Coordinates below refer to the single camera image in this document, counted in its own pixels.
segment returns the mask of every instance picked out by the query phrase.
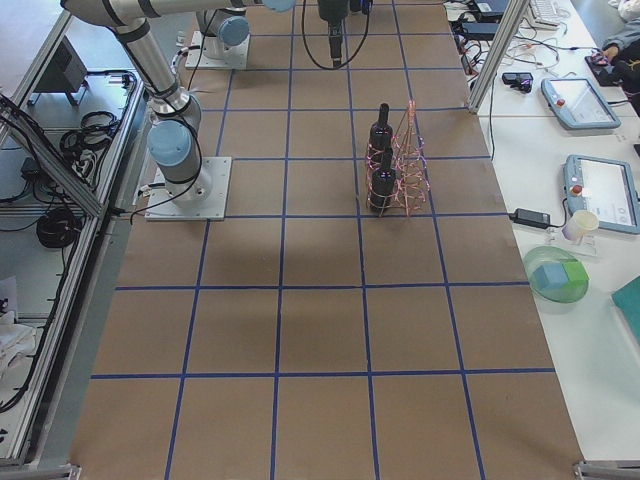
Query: paper cup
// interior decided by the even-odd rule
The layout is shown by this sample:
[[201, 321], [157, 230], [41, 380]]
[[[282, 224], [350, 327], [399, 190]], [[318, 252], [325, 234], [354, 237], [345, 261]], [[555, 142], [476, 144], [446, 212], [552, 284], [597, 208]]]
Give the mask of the paper cup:
[[588, 210], [577, 210], [562, 229], [562, 234], [567, 240], [577, 242], [585, 234], [596, 230], [599, 225], [600, 221], [595, 213]]

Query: mounting plate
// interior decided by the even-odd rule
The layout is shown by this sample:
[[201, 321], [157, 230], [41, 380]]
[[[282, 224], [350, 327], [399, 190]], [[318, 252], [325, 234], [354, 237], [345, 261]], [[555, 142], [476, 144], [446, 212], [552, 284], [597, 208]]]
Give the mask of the mounting plate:
[[[211, 193], [203, 200], [195, 199], [181, 204], [168, 201], [146, 211], [147, 220], [224, 220], [227, 208], [227, 194], [229, 179], [231, 178], [231, 157], [204, 157], [202, 169], [206, 170], [211, 179]], [[157, 170], [154, 182], [164, 182], [160, 169]], [[149, 197], [149, 205], [158, 204], [171, 197], [164, 188], [153, 190]]]
[[[193, 70], [245, 70], [247, 68], [247, 57], [249, 56], [249, 41], [251, 35], [237, 47], [231, 47], [225, 50], [224, 57], [221, 59], [212, 59], [204, 54], [200, 57], [200, 50], [190, 50], [187, 55], [185, 67]], [[202, 34], [194, 32], [191, 39], [191, 45], [202, 45]]]

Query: green bowl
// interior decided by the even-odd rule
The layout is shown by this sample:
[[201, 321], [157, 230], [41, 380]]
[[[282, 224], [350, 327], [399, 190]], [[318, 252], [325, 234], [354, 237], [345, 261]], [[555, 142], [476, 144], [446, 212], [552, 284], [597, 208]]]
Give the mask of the green bowl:
[[523, 259], [534, 292], [559, 303], [573, 303], [585, 296], [589, 276], [582, 262], [557, 247], [536, 247]]

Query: wine bottle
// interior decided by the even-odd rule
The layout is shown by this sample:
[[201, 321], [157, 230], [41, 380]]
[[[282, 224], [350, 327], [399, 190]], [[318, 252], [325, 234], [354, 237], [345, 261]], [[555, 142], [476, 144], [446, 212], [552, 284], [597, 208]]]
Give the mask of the wine bottle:
[[369, 165], [377, 167], [382, 160], [382, 152], [385, 148], [391, 146], [391, 138], [393, 137], [393, 128], [389, 125], [389, 105], [382, 103], [378, 113], [378, 121], [371, 125], [369, 132], [369, 149], [367, 157]]
[[380, 213], [389, 206], [391, 194], [396, 183], [396, 171], [391, 168], [393, 149], [387, 147], [382, 153], [380, 168], [371, 174], [371, 195], [369, 206], [372, 211]]

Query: screen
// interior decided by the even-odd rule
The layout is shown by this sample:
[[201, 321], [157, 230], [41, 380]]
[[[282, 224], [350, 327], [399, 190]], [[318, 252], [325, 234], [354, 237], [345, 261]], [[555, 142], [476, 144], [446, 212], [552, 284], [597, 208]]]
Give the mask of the screen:
[[565, 101], [563, 108], [576, 123], [612, 122], [613, 118], [586, 80], [553, 80], [553, 88]]
[[580, 159], [582, 197], [600, 221], [635, 226], [635, 215], [624, 167]]

